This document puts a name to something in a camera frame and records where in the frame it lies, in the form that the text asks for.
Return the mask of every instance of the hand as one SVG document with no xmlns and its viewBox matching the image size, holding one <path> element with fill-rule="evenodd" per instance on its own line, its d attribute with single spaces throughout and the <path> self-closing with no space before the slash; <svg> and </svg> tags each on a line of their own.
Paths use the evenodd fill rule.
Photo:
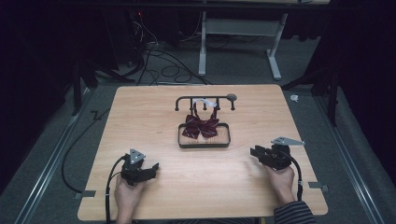
<svg viewBox="0 0 396 224">
<path fill-rule="evenodd" d="M 140 196 L 145 186 L 146 182 L 141 182 L 136 186 L 131 186 L 120 175 L 117 176 L 117 186 L 115 193 L 117 206 L 119 208 L 119 213 L 117 216 L 118 224 L 129 224 L 132 222 L 132 214 L 134 213 L 134 209 L 139 202 Z"/>
<path fill-rule="evenodd" d="M 273 187 L 281 205 L 294 202 L 291 192 L 294 179 L 294 171 L 291 167 L 276 171 L 269 166 L 264 165 L 265 170 L 270 176 L 271 186 Z"/>
</svg>

